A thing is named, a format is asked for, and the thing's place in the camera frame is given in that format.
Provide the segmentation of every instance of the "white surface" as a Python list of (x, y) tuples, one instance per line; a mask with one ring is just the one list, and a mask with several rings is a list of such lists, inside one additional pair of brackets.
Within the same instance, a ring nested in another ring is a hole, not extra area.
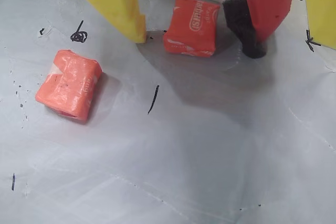
[[(260, 60), (223, 11), (217, 55), (166, 54), (173, 3), (141, 0), (136, 46), (85, 0), (0, 0), (0, 223), (335, 223), (336, 53), (309, 50), (305, 2)], [(106, 73), (87, 125), (34, 99), (59, 49)]]

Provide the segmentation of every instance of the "orange candy wrapper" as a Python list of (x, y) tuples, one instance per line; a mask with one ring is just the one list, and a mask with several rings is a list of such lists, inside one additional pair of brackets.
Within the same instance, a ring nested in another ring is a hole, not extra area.
[(200, 0), (176, 0), (169, 30), (163, 36), (166, 51), (199, 57), (213, 55), (219, 8)]
[(85, 122), (101, 73), (97, 61), (60, 50), (35, 99), (61, 115)]

